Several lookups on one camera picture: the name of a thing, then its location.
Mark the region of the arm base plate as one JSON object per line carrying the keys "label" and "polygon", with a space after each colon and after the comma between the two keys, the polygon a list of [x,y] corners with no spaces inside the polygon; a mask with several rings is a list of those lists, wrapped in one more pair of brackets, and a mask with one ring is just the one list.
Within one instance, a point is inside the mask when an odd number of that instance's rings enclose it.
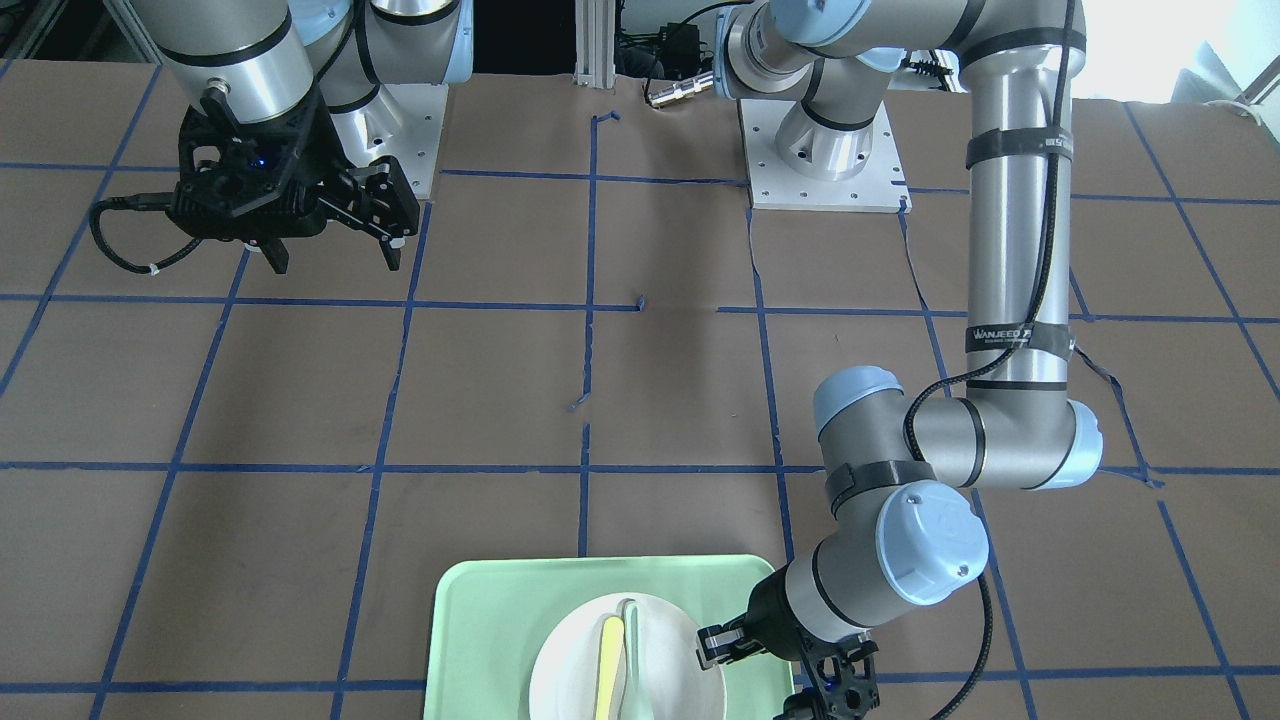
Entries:
{"label": "arm base plate", "polygon": [[447,85],[384,85],[362,108],[334,114],[346,156],[356,167],[396,158],[413,196],[429,200],[449,91]]}

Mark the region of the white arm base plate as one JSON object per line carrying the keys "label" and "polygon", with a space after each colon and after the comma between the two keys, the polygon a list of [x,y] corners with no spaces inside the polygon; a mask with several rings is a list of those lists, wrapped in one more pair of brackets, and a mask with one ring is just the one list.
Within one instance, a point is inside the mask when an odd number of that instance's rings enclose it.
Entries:
{"label": "white arm base plate", "polygon": [[908,213],[913,201],[884,106],[854,131],[818,124],[799,102],[739,102],[756,210]]}

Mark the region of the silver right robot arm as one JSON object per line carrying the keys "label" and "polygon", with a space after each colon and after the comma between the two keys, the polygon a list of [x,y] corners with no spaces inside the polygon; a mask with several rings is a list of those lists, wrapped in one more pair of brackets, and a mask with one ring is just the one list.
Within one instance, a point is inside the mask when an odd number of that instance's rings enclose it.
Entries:
{"label": "silver right robot arm", "polygon": [[[371,237],[390,270],[421,225],[410,169],[431,141],[396,86],[466,82],[471,1],[136,1],[186,92],[173,190],[96,202],[90,231],[119,268],[155,275],[204,241],[239,242],[287,272],[287,240],[332,223]],[[108,211],[160,211],[188,243],[156,263],[118,255]]]}

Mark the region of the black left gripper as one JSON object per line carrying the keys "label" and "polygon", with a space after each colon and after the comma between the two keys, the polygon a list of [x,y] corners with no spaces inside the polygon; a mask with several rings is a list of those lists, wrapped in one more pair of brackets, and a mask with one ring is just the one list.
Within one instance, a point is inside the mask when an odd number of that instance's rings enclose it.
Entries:
{"label": "black left gripper", "polygon": [[764,652],[791,661],[847,657],[878,624],[878,585],[827,582],[819,565],[787,565],[753,588],[745,618],[700,628],[696,656],[703,671]]}

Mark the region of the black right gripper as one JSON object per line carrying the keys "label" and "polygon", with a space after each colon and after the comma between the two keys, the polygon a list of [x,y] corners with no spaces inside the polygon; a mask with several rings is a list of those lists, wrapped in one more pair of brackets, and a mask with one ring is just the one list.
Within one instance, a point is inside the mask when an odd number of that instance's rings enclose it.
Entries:
{"label": "black right gripper", "polygon": [[421,208],[399,160],[351,168],[323,95],[312,87],[291,110],[250,123],[210,85],[186,113],[179,179],[166,215],[205,240],[255,240],[278,275],[291,255],[283,238],[319,234],[328,219],[378,241],[390,272],[401,268]]}

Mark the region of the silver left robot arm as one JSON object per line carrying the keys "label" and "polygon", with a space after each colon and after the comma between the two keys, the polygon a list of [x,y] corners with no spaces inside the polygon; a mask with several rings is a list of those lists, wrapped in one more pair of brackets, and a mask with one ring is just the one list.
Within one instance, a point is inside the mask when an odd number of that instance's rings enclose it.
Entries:
{"label": "silver left robot arm", "polygon": [[701,664],[851,651],[860,635],[982,582],[972,489],[1079,486],[1097,416],[1069,398],[1074,138],[1085,63],[1076,1],[754,1],[719,13],[717,92],[791,97],[791,138],[864,138],[908,53],[957,58],[972,114],[964,363],[918,393],[851,366],[813,395],[835,530],[700,632]]}

